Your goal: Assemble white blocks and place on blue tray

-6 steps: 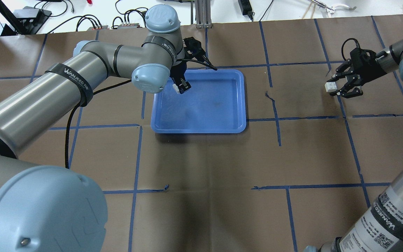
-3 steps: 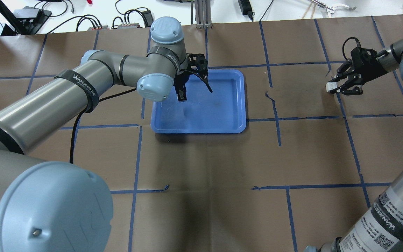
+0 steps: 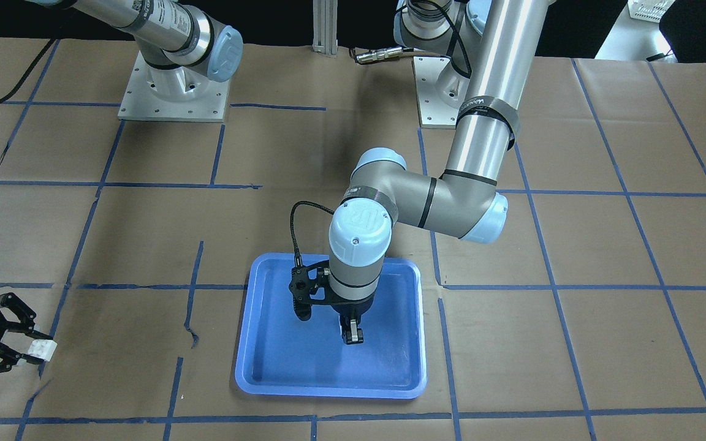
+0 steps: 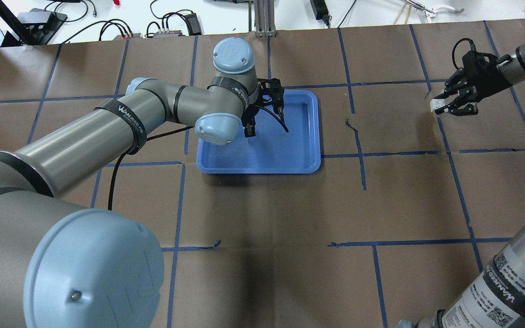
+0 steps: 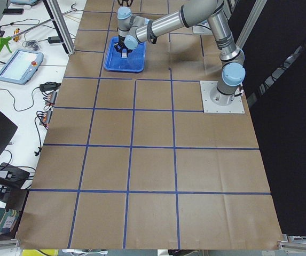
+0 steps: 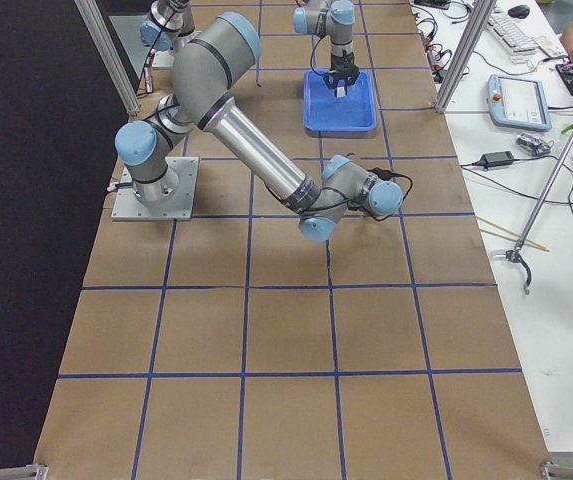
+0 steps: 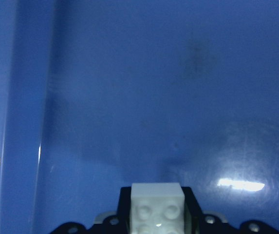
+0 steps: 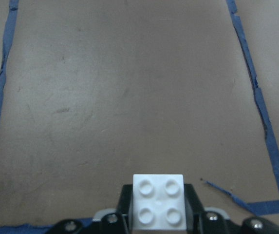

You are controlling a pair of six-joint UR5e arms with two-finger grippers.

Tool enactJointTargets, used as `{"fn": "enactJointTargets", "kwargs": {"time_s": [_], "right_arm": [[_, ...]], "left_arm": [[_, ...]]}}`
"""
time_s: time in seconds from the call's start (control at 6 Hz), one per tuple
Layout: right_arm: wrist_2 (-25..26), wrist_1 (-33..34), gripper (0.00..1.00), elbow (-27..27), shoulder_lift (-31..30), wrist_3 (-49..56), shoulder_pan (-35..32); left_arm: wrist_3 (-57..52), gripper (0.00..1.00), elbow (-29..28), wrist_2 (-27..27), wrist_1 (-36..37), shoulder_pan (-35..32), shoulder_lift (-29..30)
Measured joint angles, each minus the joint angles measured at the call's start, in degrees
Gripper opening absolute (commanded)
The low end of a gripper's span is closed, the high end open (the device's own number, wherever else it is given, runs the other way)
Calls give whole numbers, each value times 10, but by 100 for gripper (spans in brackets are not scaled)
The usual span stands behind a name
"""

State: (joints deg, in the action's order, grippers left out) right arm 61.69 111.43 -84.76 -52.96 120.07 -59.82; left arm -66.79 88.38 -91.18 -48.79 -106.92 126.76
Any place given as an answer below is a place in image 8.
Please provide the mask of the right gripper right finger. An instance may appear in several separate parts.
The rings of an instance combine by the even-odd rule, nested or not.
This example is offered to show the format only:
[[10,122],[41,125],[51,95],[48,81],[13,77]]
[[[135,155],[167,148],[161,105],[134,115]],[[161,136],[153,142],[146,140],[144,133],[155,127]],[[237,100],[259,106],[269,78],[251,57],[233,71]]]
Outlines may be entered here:
[[184,184],[186,233],[187,234],[228,234],[226,221],[217,212],[204,209],[191,184]]

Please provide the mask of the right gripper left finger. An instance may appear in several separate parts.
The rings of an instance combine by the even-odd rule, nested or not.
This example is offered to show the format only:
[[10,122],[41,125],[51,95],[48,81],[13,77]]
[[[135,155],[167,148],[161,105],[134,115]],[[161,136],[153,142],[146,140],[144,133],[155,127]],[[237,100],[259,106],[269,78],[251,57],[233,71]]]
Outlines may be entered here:
[[133,217],[133,185],[122,186],[115,208],[102,209],[93,216],[95,234],[131,234]]

